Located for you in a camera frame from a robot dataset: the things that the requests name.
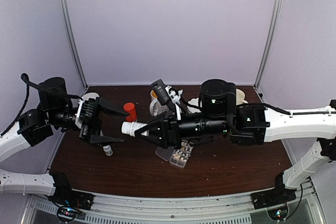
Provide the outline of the clear plastic pill organizer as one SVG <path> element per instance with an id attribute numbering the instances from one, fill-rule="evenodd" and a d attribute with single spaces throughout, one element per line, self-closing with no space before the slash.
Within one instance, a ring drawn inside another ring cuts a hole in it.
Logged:
<path id="1" fill-rule="evenodd" d="M 183 140 L 181 142 L 181 148 L 175 149 L 173 146 L 168 147 L 167 149 L 158 147 L 155 151 L 156 156 L 169 162 L 171 165 L 178 168 L 184 168 L 187 161 L 190 159 L 192 150 L 194 148 L 194 143 Z"/>

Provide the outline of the small white pill bottle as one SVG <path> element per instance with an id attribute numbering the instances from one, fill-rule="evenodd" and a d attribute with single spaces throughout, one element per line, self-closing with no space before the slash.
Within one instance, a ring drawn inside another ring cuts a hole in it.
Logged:
<path id="1" fill-rule="evenodd" d="M 110 145 L 106 145 L 103 147 L 103 150 L 104 150 L 104 153 L 107 155 L 107 156 L 112 156 L 113 155 L 113 150 L 111 148 Z"/>

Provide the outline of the orange pill bottle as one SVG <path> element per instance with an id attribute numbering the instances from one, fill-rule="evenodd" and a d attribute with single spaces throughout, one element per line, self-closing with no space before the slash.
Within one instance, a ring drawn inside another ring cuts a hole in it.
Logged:
<path id="1" fill-rule="evenodd" d="M 132 102 L 128 102 L 126 104 L 124 104 L 123 109 L 128 112 L 128 116 L 125 117 L 125 120 L 127 122 L 137 122 L 138 121 L 138 117 L 137 117 L 137 113 L 136 113 L 136 108 L 135 108 L 135 104 Z"/>

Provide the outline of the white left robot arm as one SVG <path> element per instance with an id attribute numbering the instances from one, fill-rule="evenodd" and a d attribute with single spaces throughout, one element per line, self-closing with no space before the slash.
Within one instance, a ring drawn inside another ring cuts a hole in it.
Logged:
<path id="1" fill-rule="evenodd" d="M 20 109 L 13 122 L 1 133 L 1 161 L 26 149 L 37 146 L 53 136 L 55 130 L 75 131 L 83 142 L 97 147 L 120 143 L 120 138 L 101 134 L 100 114 L 128 116 L 122 108 L 96 93 L 82 97 L 69 94 L 65 79 L 52 77 L 39 84 L 23 73 L 21 79 L 30 89 L 38 91 L 37 108 Z M 71 205 L 76 197 L 66 175 L 62 172 L 44 174 L 8 173 L 1 171 L 1 193 L 56 196 L 64 205 Z"/>

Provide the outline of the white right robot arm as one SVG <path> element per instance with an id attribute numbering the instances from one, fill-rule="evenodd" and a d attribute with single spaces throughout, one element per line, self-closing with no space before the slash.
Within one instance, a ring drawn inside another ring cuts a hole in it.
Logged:
<path id="1" fill-rule="evenodd" d="M 182 114 L 182 92 L 162 80 L 151 85 L 162 105 L 175 108 L 146 123 L 123 122 L 121 132 L 142 138 L 161 148 L 179 149 L 183 140 L 204 136 L 228 136 L 238 145 L 259 145 L 285 138 L 316 138 L 299 162 L 280 173 L 269 192 L 272 203 L 279 204 L 289 191 L 321 166 L 335 160 L 335 101 L 318 109 L 284 110 L 266 103 L 236 103 L 236 86 L 221 79 L 201 84 L 195 113 Z"/>

